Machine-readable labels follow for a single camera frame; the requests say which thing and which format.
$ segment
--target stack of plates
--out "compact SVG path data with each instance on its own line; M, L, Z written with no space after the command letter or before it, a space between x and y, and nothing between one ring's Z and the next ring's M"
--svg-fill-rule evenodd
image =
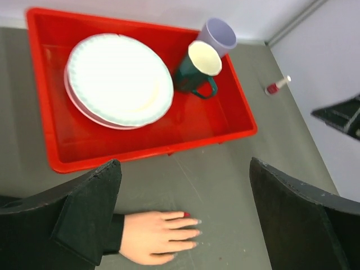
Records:
M160 119L174 95L161 58L143 43L117 34L94 35L77 44L64 83L71 101L86 117L123 130Z

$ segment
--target gray tabletop surface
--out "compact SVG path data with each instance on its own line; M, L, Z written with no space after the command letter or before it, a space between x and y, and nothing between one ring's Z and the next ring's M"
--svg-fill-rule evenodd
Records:
M263 88L282 77L268 47L238 45L231 52L259 131L255 136L123 164L115 212L185 210L202 220L200 245L158 267L121 255L101 269L271 269L249 181L256 156L293 177L337 193L287 87ZM27 31L0 29L0 193L25 197L80 174L49 167L42 134Z

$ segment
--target wall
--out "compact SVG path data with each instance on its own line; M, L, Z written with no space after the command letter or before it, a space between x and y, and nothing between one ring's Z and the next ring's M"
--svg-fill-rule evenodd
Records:
M360 1L328 1L272 52L341 196L360 201L360 142L310 116L360 93Z
M22 19L29 6L42 6L201 28L216 16L240 39L267 40L313 0L0 0L0 17Z

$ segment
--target purple cup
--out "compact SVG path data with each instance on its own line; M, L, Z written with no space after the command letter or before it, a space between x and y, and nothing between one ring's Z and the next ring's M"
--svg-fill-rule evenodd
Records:
M211 18L206 21L196 40L211 45L220 57L236 47L236 35L232 28L223 20Z

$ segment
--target red tray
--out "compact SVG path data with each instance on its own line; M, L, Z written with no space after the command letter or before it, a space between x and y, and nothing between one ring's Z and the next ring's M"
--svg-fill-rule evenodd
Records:
M154 124L135 130L102 127L79 112L66 95L64 67L73 47L88 36L117 33L152 48L173 73L198 31L42 8L27 14L31 54L50 166L59 173L90 169L108 161L149 156L254 135L257 125L229 56L215 78L218 94L202 100L176 92ZM204 85L201 92L210 91Z

